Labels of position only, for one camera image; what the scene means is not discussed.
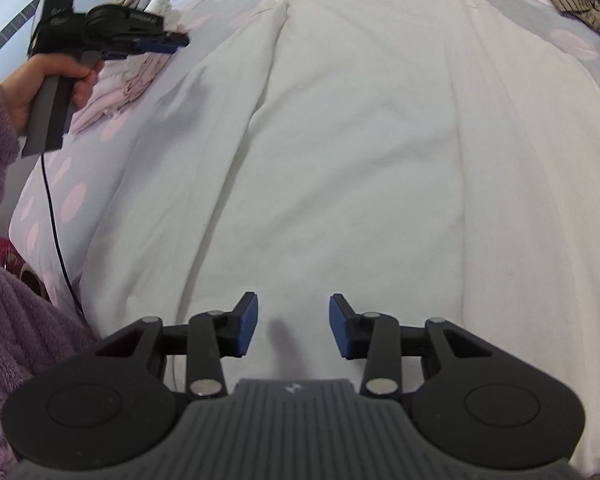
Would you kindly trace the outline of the person's left hand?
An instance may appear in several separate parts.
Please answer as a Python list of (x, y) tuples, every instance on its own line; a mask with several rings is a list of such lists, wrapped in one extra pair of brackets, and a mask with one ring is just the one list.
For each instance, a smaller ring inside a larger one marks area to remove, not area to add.
[(72, 102), (80, 110), (91, 99), (104, 65), (101, 58), (92, 68), (88, 68), (65, 54), (32, 56), (1, 82), (7, 114), (16, 131), (20, 136), (23, 135), (29, 121), (32, 102), (46, 77), (61, 76), (72, 79)]

